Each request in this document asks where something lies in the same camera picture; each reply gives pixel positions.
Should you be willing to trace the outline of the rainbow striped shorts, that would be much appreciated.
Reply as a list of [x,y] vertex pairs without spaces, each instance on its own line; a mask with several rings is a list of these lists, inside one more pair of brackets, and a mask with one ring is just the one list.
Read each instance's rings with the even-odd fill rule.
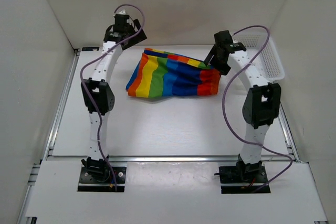
[[129,96],[208,96],[218,94],[220,72],[200,60],[145,48],[127,86]]

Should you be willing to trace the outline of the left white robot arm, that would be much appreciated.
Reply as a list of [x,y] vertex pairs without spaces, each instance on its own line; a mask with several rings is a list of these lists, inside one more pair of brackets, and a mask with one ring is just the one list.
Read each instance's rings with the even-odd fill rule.
[[100,183],[116,184],[115,172],[106,151],[107,121],[115,104],[109,81],[123,51],[146,40],[138,19],[125,12],[114,15],[105,33],[101,55],[80,70],[81,90],[90,119],[90,144],[86,172]]

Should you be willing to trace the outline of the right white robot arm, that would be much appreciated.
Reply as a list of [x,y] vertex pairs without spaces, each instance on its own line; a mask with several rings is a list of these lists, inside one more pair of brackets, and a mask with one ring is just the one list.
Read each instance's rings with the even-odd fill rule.
[[263,77],[248,57],[246,47],[234,42],[229,31],[216,33],[214,40],[204,63],[223,75],[234,70],[247,91],[242,107],[246,133],[236,163],[236,177],[247,182],[261,172],[261,151],[266,133],[279,115],[281,87]]

